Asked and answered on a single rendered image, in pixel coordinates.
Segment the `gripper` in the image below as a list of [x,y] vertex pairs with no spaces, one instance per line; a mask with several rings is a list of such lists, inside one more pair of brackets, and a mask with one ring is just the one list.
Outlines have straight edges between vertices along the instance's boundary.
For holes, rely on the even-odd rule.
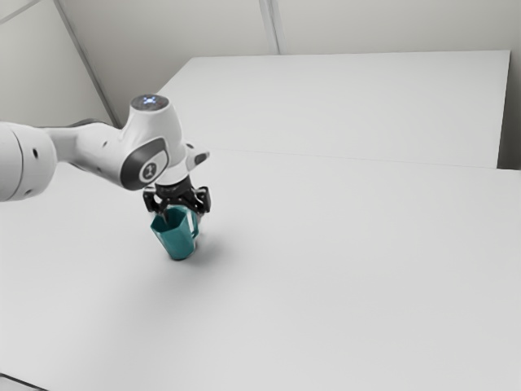
[[145,187],[142,198],[149,212],[161,214],[166,226],[169,226],[169,210],[171,205],[181,205],[196,213],[197,227],[211,210],[211,196],[208,187],[194,187],[190,177],[186,177],[173,185]]

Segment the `teal faceted mug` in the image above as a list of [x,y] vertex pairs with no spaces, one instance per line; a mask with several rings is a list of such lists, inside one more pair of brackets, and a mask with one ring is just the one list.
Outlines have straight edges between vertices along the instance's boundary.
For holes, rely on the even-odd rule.
[[187,259],[196,249],[199,234],[196,213],[181,205],[170,206],[169,226],[162,215],[156,215],[150,228],[174,261]]

